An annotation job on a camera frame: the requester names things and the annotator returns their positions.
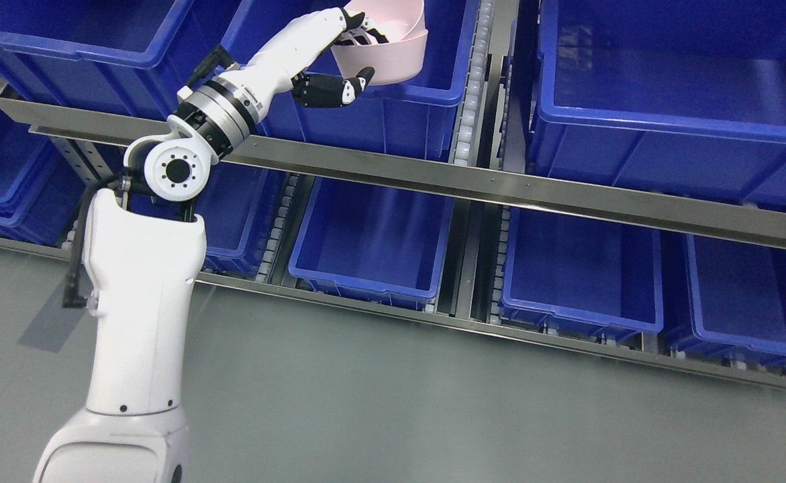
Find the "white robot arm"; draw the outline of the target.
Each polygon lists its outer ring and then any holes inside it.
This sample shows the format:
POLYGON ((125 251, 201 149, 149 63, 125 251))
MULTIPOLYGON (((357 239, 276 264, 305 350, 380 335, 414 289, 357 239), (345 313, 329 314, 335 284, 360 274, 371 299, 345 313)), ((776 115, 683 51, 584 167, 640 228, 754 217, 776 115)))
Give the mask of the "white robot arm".
POLYGON ((238 64, 216 46, 181 89, 169 132, 138 138, 122 171, 89 186, 62 306, 97 321, 83 409, 40 456, 34 482, 180 482, 189 458, 181 406, 186 326, 203 265, 205 222, 194 212, 211 167, 254 129, 211 80, 238 64))

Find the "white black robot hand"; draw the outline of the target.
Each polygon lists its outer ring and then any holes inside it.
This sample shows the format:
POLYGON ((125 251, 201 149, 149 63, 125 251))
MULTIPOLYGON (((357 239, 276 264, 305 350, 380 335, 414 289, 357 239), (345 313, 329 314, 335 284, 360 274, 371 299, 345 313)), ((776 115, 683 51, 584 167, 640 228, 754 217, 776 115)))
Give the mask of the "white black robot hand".
POLYGON ((260 118, 274 95, 291 92, 301 106, 349 106, 366 89, 375 70, 368 66, 356 76, 306 74, 316 58, 332 46, 372 46, 389 43, 365 12, 328 8, 292 19, 260 47, 248 64, 224 71, 221 78, 250 96, 260 118))

